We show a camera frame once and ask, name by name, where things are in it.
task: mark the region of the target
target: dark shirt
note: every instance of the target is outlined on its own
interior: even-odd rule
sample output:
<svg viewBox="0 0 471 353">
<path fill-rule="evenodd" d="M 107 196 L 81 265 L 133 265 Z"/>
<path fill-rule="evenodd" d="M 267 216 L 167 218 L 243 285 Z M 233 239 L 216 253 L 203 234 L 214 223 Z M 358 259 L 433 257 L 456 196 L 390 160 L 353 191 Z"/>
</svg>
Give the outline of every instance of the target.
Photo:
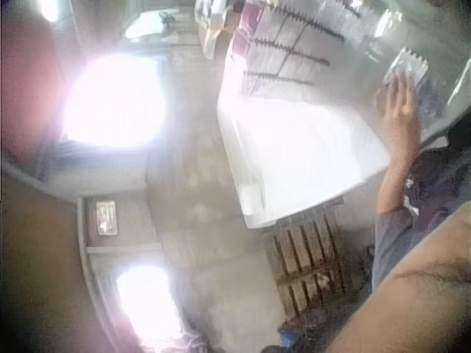
<svg viewBox="0 0 471 353">
<path fill-rule="evenodd" d="M 372 287 L 375 290 L 391 270 L 449 215 L 471 199 L 471 149 L 427 151 L 408 176 L 406 207 L 383 214 L 376 224 Z"/>
</svg>

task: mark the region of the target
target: hand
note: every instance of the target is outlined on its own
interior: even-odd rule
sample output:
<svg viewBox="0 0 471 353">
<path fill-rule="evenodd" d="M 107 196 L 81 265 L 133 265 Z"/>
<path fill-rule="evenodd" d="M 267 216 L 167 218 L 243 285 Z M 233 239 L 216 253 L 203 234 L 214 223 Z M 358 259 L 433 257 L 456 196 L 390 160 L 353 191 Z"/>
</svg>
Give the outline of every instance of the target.
<svg viewBox="0 0 471 353">
<path fill-rule="evenodd" d="M 379 98 L 380 92 L 375 99 L 377 108 L 380 107 Z M 409 169 L 419 151 L 420 136 L 416 90 L 412 75 L 406 77 L 402 72 L 393 76 L 387 89 L 386 109 L 381 115 L 392 163 Z"/>
</svg>

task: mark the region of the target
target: light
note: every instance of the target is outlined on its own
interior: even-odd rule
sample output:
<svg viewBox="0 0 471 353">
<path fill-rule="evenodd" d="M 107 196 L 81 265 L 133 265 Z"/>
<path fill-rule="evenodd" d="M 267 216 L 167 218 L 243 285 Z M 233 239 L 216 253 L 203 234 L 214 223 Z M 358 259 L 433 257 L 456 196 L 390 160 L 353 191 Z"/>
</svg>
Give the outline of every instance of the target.
<svg viewBox="0 0 471 353">
<path fill-rule="evenodd" d="M 378 22 L 378 26 L 376 27 L 376 32 L 375 32 L 375 38 L 380 37 L 383 35 L 384 31 L 386 30 L 386 27 L 388 25 L 389 20 L 392 17 L 392 12 L 387 10 L 380 18 Z"/>
<path fill-rule="evenodd" d="M 128 39 L 142 37 L 143 35 L 158 35 L 164 33 L 166 25 L 162 23 L 160 11 L 141 13 L 139 17 L 127 27 L 124 36 Z"/>
<path fill-rule="evenodd" d="M 68 139 L 100 146 L 136 146 L 163 122 L 157 63 L 128 55 L 103 57 L 77 80 L 65 106 Z"/>
<path fill-rule="evenodd" d="M 381 16 L 378 25 L 376 26 L 375 38 L 381 37 L 386 29 L 390 29 L 394 22 L 402 22 L 403 21 L 403 14 L 400 12 L 391 12 L 386 10 L 385 13 Z"/>
<path fill-rule="evenodd" d="M 352 4 L 350 4 L 350 6 L 354 8 L 358 8 L 361 5 L 363 5 L 363 0 L 352 0 Z"/>
<path fill-rule="evenodd" d="M 57 21 L 59 17 L 59 11 L 57 9 L 57 0 L 38 0 L 38 4 L 41 14 L 47 21 Z"/>
<path fill-rule="evenodd" d="M 166 273 L 157 267 L 132 268 L 118 278 L 121 306 L 143 344 L 157 352 L 181 334 Z"/>
</svg>

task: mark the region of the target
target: forearm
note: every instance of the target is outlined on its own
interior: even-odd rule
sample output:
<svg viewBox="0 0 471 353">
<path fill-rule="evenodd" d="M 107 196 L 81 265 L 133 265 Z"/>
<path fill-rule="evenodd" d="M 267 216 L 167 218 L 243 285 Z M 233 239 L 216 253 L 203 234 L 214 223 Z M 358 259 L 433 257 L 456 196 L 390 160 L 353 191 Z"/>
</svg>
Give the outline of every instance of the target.
<svg viewBox="0 0 471 353">
<path fill-rule="evenodd" d="M 329 353 L 446 351 L 470 322 L 470 205 L 397 265 Z"/>
<path fill-rule="evenodd" d="M 378 214 L 396 210 L 403 206 L 406 178 L 410 163 L 392 160 L 384 177 L 378 196 Z"/>
</svg>

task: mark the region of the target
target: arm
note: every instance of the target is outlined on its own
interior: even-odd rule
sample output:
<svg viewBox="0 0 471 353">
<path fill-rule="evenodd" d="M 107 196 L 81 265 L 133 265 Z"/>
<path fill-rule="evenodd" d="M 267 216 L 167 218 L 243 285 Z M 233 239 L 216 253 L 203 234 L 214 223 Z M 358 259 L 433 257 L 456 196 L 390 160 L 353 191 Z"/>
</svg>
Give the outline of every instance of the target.
<svg viewBox="0 0 471 353">
<path fill-rule="evenodd" d="M 378 197 L 378 214 L 403 206 L 406 177 L 419 149 L 419 124 L 415 86 L 405 74 L 394 76 L 388 87 L 383 130 L 391 150 L 391 162 Z"/>
<path fill-rule="evenodd" d="M 446 352 L 471 319 L 471 202 L 416 247 L 329 353 Z"/>
</svg>

